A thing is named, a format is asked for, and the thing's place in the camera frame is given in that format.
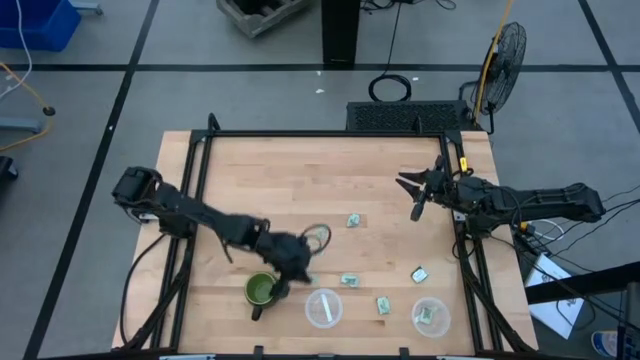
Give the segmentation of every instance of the plastic lid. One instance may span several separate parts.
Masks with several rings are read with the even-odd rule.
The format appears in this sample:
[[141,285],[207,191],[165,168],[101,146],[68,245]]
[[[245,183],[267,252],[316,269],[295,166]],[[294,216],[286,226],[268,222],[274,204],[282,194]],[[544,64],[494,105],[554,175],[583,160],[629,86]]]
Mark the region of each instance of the plastic lid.
[[309,295],[304,312],[313,326],[328,329],[342,318],[342,300],[333,290],[318,289]]
[[411,322],[422,335],[437,338],[449,331],[451,314],[439,299],[422,298],[413,305]]

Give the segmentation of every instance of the black metal frame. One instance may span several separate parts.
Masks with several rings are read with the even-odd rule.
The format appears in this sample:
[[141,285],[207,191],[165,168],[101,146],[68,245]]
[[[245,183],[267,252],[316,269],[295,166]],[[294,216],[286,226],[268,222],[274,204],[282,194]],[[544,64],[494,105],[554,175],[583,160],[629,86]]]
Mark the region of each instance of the black metal frame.
[[572,276],[558,281],[530,286],[525,289],[529,304],[559,301],[575,298],[575,293],[583,296],[612,293],[627,289],[629,284],[640,282],[640,262]]
[[[260,131],[244,131],[244,130],[220,130],[220,126],[216,121],[213,114],[209,115],[209,126],[208,129],[205,130],[192,130],[191,136],[189,139],[189,148],[187,150],[187,158],[185,169],[183,172],[183,178],[181,182],[181,192],[187,194],[189,192],[189,183],[193,176],[193,166],[195,163],[195,154],[198,145],[201,142],[204,142],[204,151],[202,155],[202,160],[200,164],[200,171],[198,174],[198,181],[196,184],[196,193],[195,198],[198,200],[202,200],[202,196],[204,193],[205,180],[207,177],[207,170],[209,165],[210,153],[212,151],[212,144],[215,138],[217,137],[344,137],[344,138],[352,138],[352,137],[407,137],[407,138],[431,138],[438,139],[440,144],[440,152],[443,157],[447,159],[446,171],[448,174],[452,173],[452,164],[451,158],[449,156],[448,143],[452,142],[455,145],[456,150],[456,159],[459,163],[460,158],[464,157],[464,149],[462,147],[462,137],[459,131],[445,131],[445,132],[420,132],[416,131],[373,131],[373,132],[362,132],[362,131],[349,131],[349,130],[337,130],[337,131],[308,131],[308,130],[283,130],[283,131],[271,131],[271,130],[260,130]],[[463,226],[459,226],[459,223],[456,223],[453,212],[452,221],[454,225],[454,233],[456,237],[458,254],[461,257],[460,268],[464,277],[465,271],[471,271],[471,265],[468,261],[469,254],[467,252],[465,246],[466,234]],[[174,277],[173,273],[175,270],[175,265],[177,261],[178,248],[180,241],[186,241],[186,248],[184,251],[184,258],[178,274]],[[184,317],[185,305],[186,305],[186,296],[189,288],[189,277],[191,271],[191,263],[194,255],[196,235],[188,238],[188,239],[171,239],[171,244],[169,246],[169,252],[167,254],[167,261],[164,270],[164,276],[162,280],[162,288],[160,293],[160,299],[158,301],[159,307],[157,307],[152,316],[156,315],[155,325],[153,325],[147,333],[145,333],[143,337],[138,338],[135,346],[114,349],[113,352],[103,353],[103,354],[87,354],[87,355],[76,355],[76,356],[67,356],[60,357],[55,359],[68,359],[68,360],[88,360],[88,359],[157,359],[159,356],[167,356],[167,355],[178,355],[178,346],[180,341],[180,335],[182,330],[182,321]],[[486,302],[493,302],[493,296],[491,294],[491,285],[489,282],[489,273],[487,270],[487,264],[484,257],[484,250],[482,248],[482,242],[476,241],[475,244],[475,253],[477,260],[477,273],[480,279],[481,290],[484,292],[484,296],[480,297],[480,300],[484,300],[483,304],[486,306]],[[173,300],[173,297],[176,295],[175,291],[171,291],[171,289],[175,290],[176,283],[179,283],[179,291],[177,292],[177,302],[176,302],[176,311],[173,326],[171,329],[170,343],[168,348],[160,348],[160,339],[162,338],[162,332],[164,328],[164,313],[166,312],[166,308],[168,303]],[[491,335],[491,343],[492,350],[486,350],[482,341],[482,332],[480,328],[477,305],[476,305],[476,295],[477,288],[474,291],[472,286],[467,283],[467,281],[463,282],[464,284],[464,293],[465,300],[467,303],[467,311],[470,321],[470,332],[473,340],[473,347],[475,356],[482,356],[491,354],[493,357],[513,357],[516,356],[515,353],[505,353],[503,352],[502,341],[500,336],[500,331],[496,322],[491,318],[487,317],[490,335]],[[142,350],[141,347],[147,340],[148,336],[151,335],[150,349]],[[436,356],[411,356],[409,355],[409,350],[407,348],[400,348],[399,354],[401,359],[436,359]],[[397,359],[398,356],[370,356],[370,355],[357,355],[357,356],[344,356],[344,355],[331,355],[332,357],[340,357],[345,359]],[[253,354],[215,354],[216,359],[300,359],[300,358],[320,358],[322,355],[263,355],[262,347],[256,346]]]

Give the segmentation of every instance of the white paper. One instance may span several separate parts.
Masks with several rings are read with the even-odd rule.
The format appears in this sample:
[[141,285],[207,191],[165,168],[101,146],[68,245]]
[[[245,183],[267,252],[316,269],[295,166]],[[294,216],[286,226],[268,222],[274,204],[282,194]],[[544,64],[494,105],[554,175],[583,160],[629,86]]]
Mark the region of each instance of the white paper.
[[[556,279],[564,279],[571,277],[569,273],[564,271],[561,267],[556,265],[553,261],[547,258],[544,255],[540,255],[536,260],[536,267],[544,270],[547,274],[553,276]],[[553,279],[544,275],[540,271],[535,268],[531,270],[527,281],[525,282],[525,287],[542,284],[544,282],[550,282]],[[560,301],[558,308],[556,309],[556,302],[548,302],[542,304],[533,304],[529,305],[529,312],[531,316],[540,320],[543,324],[547,325],[550,329],[558,333],[558,335],[562,336],[565,339],[569,338],[571,335],[571,330],[573,326],[571,324],[576,323],[576,319],[578,318],[578,314],[580,314],[580,309],[582,308],[582,304],[584,300],[581,298],[578,299],[569,299]],[[564,316],[571,322],[569,324],[567,320],[565,320],[562,315],[558,313],[558,309],[564,314]]]

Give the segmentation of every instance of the wooden tabletop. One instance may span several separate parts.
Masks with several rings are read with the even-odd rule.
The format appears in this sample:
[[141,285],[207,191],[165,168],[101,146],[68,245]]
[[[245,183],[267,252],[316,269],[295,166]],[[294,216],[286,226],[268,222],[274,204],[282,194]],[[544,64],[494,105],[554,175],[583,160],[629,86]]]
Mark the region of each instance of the wooden tabletop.
[[[165,133],[157,169],[166,182],[180,184],[188,139],[189,132]],[[476,176],[497,183],[487,135],[463,133],[463,139]],[[216,235],[201,226],[180,352],[250,353],[263,345],[271,354],[397,354],[399,347],[409,347],[412,355],[473,354],[460,266],[451,254],[450,211],[427,204],[422,219],[410,221],[411,199],[394,181],[398,171],[433,166],[438,154],[438,140],[426,138],[216,138],[206,203],[269,218],[276,231],[300,233],[312,223],[326,223],[333,237],[324,254],[311,261],[309,273],[316,281],[293,284],[286,299],[253,322],[243,286],[252,273],[270,267],[257,255],[234,250],[229,264]],[[360,226],[347,228],[353,213],[360,214]],[[504,228],[495,235],[510,239]],[[136,256],[157,236],[157,224],[143,226]],[[125,316],[129,337],[157,303],[168,243],[149,253],[132,277]],[[498,308],[537,347],[513,249],[497,241],[484,244]],[[410,275],[420,265],[430,276],[415,284]],[[360,287],[341,286],[343,273],[358,274]],[[342,320],[331,329],[317,329],[305,316],[305,301],[318,288],[336,291],[343,302]],[[389,298],[391,314],[378,314],[380,296]],[[411,309],[423,297],[439,298],[449,308],[451,328],[441,338],[424,337],[412,324]],[[479,308],[484,344],[490,348],[485,312]],[[167,330],[173,314],[171,308]],[[168,344],[167,330],[163,344]],[[116,334],[114,346],[120,344]]]

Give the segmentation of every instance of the electric fan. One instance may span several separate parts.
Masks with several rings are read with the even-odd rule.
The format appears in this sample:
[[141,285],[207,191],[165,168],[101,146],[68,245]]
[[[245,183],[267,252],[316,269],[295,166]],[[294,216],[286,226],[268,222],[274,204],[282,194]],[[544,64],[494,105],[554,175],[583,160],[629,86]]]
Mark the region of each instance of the electric fan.
[[[527,33],[524,28],[517,22],[506,24],[500,32],[500,37],[493,51],[491,51],[491,47],[489,48],[482,66],[484,69],[488,63],[482,99],[478,98],[478,87],[482,81],[482,73],[477,81],[466,82],[459,89],[458,100],[462,100],[464,90],[473,87],[470,101],[474,107],[480,101],[480,112],[483,115],[489,115],[491,124],[489,134],[493,134],[494,131],[493,114],[502,108],[518,79],[526,45]],[[472,108],[466,109],[466,115],[474,124],[477,124]]]

